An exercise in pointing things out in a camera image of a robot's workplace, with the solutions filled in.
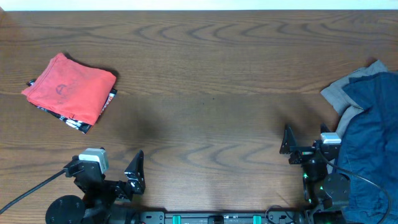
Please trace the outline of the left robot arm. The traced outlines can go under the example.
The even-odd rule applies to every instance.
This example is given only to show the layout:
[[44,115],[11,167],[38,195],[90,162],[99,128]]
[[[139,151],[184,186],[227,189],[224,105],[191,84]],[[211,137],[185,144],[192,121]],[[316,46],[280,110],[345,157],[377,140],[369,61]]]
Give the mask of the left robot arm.
[[46,223],[140,223],[139,212],[116,205],[132,201],[146,188],[144,152],[139,151],[127,166],[126,181],[107,180],[107,152],[103,148],[88,148],[74,156],[64,168],[66,177],[84,193],[82,198],[65,195],[52,202],[45,214]]

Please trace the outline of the orange red soccer t-shirt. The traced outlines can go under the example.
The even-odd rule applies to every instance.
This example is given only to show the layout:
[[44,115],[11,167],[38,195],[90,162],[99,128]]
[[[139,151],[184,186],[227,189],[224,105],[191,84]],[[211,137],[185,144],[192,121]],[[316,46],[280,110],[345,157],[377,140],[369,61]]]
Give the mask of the orange red soccer t-shirt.
[[22,94],[36,106],[94,125],[115,82],[111,72],[86,67],[59,53]]

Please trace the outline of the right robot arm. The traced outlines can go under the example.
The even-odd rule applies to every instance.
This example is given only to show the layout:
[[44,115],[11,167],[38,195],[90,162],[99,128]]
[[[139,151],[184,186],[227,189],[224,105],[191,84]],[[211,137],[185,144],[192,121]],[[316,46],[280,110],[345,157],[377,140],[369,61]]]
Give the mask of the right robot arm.
[[279,222],[346,222],[342,209],[349,204],[350,179],[345,174],[328,171],[340,148],[341,138],[325,124],[320,126],[320,138],[311,146],[299,146],[292,128],[285,125],[279,153],[290,156],[289,164],[301,166],[303,194],[308,205],[301,211],[285,211]]

